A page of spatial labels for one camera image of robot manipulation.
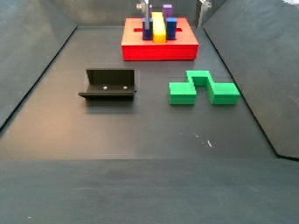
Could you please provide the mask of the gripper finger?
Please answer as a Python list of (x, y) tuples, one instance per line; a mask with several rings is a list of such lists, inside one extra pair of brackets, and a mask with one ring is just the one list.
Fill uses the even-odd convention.
[(136, 8), (144, 13), (144, 28), (150, 29), (150, 0), (139, 0)]
[(199, 4), (201, 4), (201, 14), (198, 19), (198, 26), (202, 26), (205, 14), (207, 10), (211, 8), (211, 2), (209, 0), (199, 0)]

